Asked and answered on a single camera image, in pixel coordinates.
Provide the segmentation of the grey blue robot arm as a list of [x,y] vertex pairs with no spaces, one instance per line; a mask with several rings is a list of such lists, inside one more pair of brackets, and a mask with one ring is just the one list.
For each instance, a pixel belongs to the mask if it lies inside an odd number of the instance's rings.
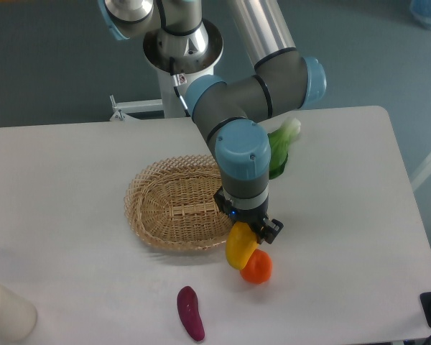
[[254,67],[235,83],[214,73],[223,39],[200,1],[100,1],[98,8],[116,39],[144,38],[164,115],[189,116],[197,126],[220,170],[219,210],[272,243],[282,223],[267,214],[272,153],[259,124],[320,100],[326,76],[317,59],[299,54],[276,1],[228,5]]

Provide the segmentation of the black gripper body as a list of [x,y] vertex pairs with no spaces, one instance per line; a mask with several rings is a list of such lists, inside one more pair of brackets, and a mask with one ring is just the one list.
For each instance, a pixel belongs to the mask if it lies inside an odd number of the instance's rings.
[[230,219],[247,223],[253,230],[262,230],[272,224],[267,215],[268,188],[253,198],[235,198],[220,188],[215,193],[214,200],[219,210]]

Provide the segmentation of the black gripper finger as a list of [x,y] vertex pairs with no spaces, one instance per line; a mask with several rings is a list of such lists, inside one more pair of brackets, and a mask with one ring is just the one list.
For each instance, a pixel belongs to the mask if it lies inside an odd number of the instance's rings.
[[258,244],[263,242],[272,244],[283,228],[284,224],[281,221],[275,218],[270,219],[267,216],[251,225],[251,230],[256,234]]

